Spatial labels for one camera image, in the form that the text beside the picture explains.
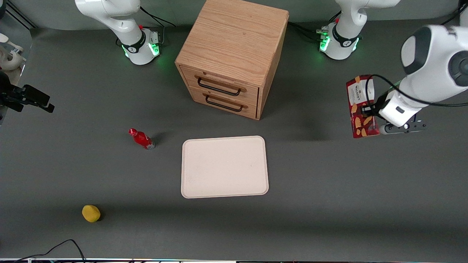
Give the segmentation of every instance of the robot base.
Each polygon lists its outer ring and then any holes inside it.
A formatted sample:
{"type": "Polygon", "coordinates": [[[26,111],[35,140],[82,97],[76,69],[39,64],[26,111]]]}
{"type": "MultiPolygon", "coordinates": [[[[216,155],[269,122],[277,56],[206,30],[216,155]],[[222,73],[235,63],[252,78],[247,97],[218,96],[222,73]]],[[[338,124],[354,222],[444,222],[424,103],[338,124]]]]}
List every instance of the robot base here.
{"type": "Polygon", "coordinates": [[[142,29],[142,31],[146,35],[146,42],[137,53],[127,52],[122,47],[125,51],[125,56],[136,65],[148,64],[160,54],[158,32],[152,32],[149,29],[142,29]]]}
{"type": "Polygon", "coordinates": [[[331,34],[331,30],[335,25],[336,23],[332,22],[329,25],[322,27],[321,32],[326,32],[326,37],[322,40],[319,50],[327,54],[327,56],[332,59],[343,60],[348,58],[351,53],[355,51],[359,38],[356,42],[350,43],[348,47],[342,47],[341,44],[333,37],[333,34],[331,34]]]}

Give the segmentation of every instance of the red bottle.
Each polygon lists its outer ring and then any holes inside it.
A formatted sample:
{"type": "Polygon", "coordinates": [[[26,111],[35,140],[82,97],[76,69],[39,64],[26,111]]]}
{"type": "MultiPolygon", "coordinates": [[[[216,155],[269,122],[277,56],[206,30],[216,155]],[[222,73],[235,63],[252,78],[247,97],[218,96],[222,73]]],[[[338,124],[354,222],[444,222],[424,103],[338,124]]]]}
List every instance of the red bottle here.
{"type": "Polygon", "coordinates": [[[143,146],[146,150],[154,148],[153,141],[142,131],[137,131],[131,128],[128,133],[133,136],[133,140],[139,145],[143,146]]]}

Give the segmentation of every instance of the yellow sponge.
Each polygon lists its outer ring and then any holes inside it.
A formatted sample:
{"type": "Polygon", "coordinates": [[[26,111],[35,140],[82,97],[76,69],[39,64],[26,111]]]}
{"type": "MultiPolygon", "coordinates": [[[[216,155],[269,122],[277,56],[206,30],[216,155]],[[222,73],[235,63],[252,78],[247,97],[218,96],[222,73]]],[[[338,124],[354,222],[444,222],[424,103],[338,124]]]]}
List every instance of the yellow sponge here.
{"type": "Polygon", "coordinates": [[[96,222],[101,217],[101,212],[99,212],[99,209],[94,205],[85,205],[83,210],[81,210],[81,213],[86,221],[90,223],[96,222]]]}

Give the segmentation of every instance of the black metal handle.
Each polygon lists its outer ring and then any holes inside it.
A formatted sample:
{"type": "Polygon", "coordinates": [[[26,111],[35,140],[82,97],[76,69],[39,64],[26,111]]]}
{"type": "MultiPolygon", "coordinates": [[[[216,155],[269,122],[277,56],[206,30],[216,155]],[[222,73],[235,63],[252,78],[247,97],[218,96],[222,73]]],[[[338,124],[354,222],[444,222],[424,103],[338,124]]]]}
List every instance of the black metal handle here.
{"type": "Polygon", "coordinates": [[[207,89],[211,89],[211,90],[214,90],[214,91],[218,91],[218,92],[221,92],[221,93],[224,93],[224,94],[227,94],[227,95],[231,95],[231,96],[238,96],[238,95],[241,93],[241,89],[237,90],[236,93],[232,93],[232,92],[229,92],[229,91],[225,91],[225,90],[222,90],[222,89],[219,89],[219,88],[215,88],[215,87],[211,87],[211,86],[202,84],[202,83],[200,83],[200,81],[202,81],[202,78],[198,78],[198,85],[199,85],[200,87],[203,87],[203,88],[207,88],[207,89]]]}
{"type": "Polygon", "coordinates": [[[208,95],[205,95],[205,96],[206,96],[206,98],[205,98],[206,103],[214,105],[214,106],[218,106],[218,107],[221,107],[221,108],[224,108],[224,109],[227,109],[227,110],[232,110],[232,111],[235,111],[235,112],[240,112],[242,110],[242,108],[243,108],[242,105],[241,105],[241,107],[239,109],[234,109],[234,108],[224,106],[224,105],[216,103],[216,102],[211,102],[211,101],[208,100],[209,96],[208,95]]]}

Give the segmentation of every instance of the power cord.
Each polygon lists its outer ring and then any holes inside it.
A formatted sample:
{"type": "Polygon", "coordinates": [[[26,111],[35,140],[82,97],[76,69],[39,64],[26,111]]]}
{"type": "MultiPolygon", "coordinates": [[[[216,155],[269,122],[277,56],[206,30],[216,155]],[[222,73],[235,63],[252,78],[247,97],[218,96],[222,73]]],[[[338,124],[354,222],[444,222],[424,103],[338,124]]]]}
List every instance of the power cord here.
{"type": "Polygon", "coordinates": [[[340,12],[338,12],[336,15],[334,15],[332,18],[330,18],[330,20],[328,20],[329,22],[333,21],[335,18],[337,18],[339,15],[341,15],[341,10],[340,12]]]}
{"type": "Polygon", "coordinates": [[[162,41],[161,41],[161,44],[164,44],[164,40],[166,39],[166,26],[163,25],[159,20],[163,21],[163,22],[166,22],[174,27],[176,27],[176,25],[174,25],[173,23],[167,21],[167,20],[164,20],[162,18],[159,18],[155,15],[152,15],[150,14],[148,11],[146,11],[143,7],[140,7],[141,11],[143,11],[145,14],[149,15],[151,18],[153,18],[153,20],[155,20],[156,22],[158,22],[161,26],[162,26],[162,41]]]}
{"type": "MultiPolygon", "coordinates": [[[[339,15],[341,14],[341,11],[336,13],[333,17],[331,17],[329,19],[329,22],[333,21],[335,18],[337,18],[339,15]]],[[[308,29],[308,28],[305,28],[297,23],[293,23],[293,22],[288,22],[288,25],[291,25],[293,27],[295,27],[297,29],[297,31],[302,34],[303,36],[307,37],[308,39],[311,39],[311,40],[314,40],[316,41],[317,38],[316,37],[311,37],[309,36],[308,34],[306,34],[305,32],[309,32],[309,33],[314,33],[314,35],[316,34],[316,31],[315,30],[311,30],[311,29],[308,29]]]]}
{"type": "Polygon", "coordinates": [[[457,12],[455,12],[455,14],[450,17],[449,19],[445,20],[444,22],[441,23],[441,25],[445,25],[447,24],[448,22],[452,21],[453,19],[455,19],[455,17],[457,17],[458,15],[460,15],[463,11],[465,11],[465,9],[468,7],[468,4],[466,3],[461,3],[460,2],[460,5],[458,6],[458,9],[457,9],[457,12]]]}
{"type": "Polygon", "coordinates": [[[49,251],[47,251],[45,254],[35,254],[35,255],[31,255],[31,256],[26,256],[26,257],[24,257],[24,258],[20,258],[20,259],[18,259],[18,260],[13,261],[13,263],[18,263],[18,262],[20,262],[20,261],[23,261],[23,260],[25,260],[25,259],[32,258],[32,257],[45,256],[45,255],[49,254],[50,252],[52,252],[52,250],[54,250],[56,247],[59,247],[60,245],[62,245],[63,243],[66,243],[66,242],[68,242],[68,241],[71,241],[71,242],[73,242],[73,244],[75,244],[76,248],[77,248],[78,251],[80,252],[81,259],[83,260],[83,262],[85,262],[85,261],[86,261],[86,258],[85,258],[85,256],[83,255],[83,252],[81,251],[81,248],[80,248],[80,247],[78,246],[78,244],[75,242],[75,240],[73,240],[73,239],[67,239],[67,240],[63,241],[62,243],[60,243],[60,244],[54,246],[53,248],[51,248],[51,249],[50,249],[49,251]]]}
{"type": "Polygon", "coordinates": [[[371,112],[372,112],[372,115],[374,116],[378,116],[380,117],[380,115],[378,114],[378,112],[376,113],[375,112],[375,108],[374,108],[374,104],[371,104],[370,100],[369,100],[369,94],[368,94],[368,85],[369,85],[369,80],[372,78],[372,77],[378,77],[382,80],[384,80],[386,83],[388,83],[391,88],[393,88],[394,90],[398,91],[399,93],[401,93],[402,95],[404,95],[405,97],[413,100],[413,101],[416,101],[416,102],[419,102],[419,103],[422,103],[422,104],[427,104],[427,105],[431,105],[431,106],[437,106],[437,107],[449,107],[449,108],[456,108],[456,107],[465,107],[465,106],[468,106],[468,102],[463,102],[463,103],[454,103],[454,104],[451,104],[451,103],[437,103],[437,102],[427,102],[427,101],[423,101],[423,100],[420,100],[420,99],[417,99],[417,98],[414,98],[406,93],[404,93],[403,91],[400,90],[400,88],[398,88],[395,84],[393,84],[391,81],[389,81],[387,78],[385,78],[384,76],[382,75],[378,75],[378,74],[372,74],[369,76],[369,78],[366,80],[366,99],[367,99],[367,105],[369,105],[370,109],[371,109],[371,112]]]}

